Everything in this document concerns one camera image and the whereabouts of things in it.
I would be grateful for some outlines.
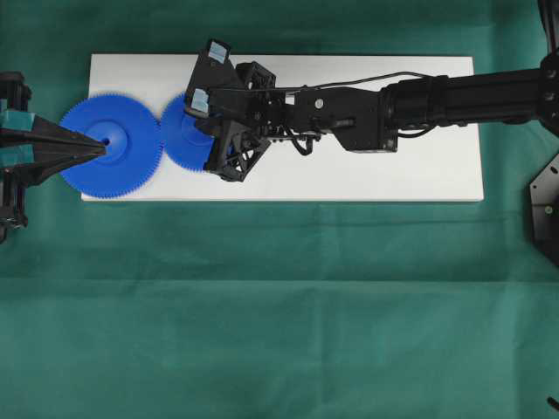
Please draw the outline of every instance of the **cable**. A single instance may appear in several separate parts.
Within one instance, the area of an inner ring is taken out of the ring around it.
[[[368,77],[366,79],[358,79],[353,81],[339,81],[335,83],[325,83],[323,85],[316,85],[316,86],[300,86],[300,87],[269,87],[266,89],[240,89],[235,87],[212,87],[209,90],[226,90],[229,92],[247,92],[247,93],[258,93],[258,92],[304,92],[308,90],[321,90],[328,87],[336,87],[336,86],[351,86],[351,85],[359,85],[361,83],[367,83],[369,81],[375,80],[382,80],[382,79],[391,79],[394,77],[399,76],[412,76],[412,77],[431,77],[427,74],[422,74],[420,72],[392,72],[390,74],[384,74],[382,76],[375,76],[375,77]]]
[[[426,129],[424,129],[423,131],[419,131],[418,133],[413,133],[413,134],[406,134],[406,133],[400,133],[398,132],[398,137],[400,138],[418,138],[421,137],[422,135],[427,134],[428,132],[430,132],[434,127],[428,127]]]

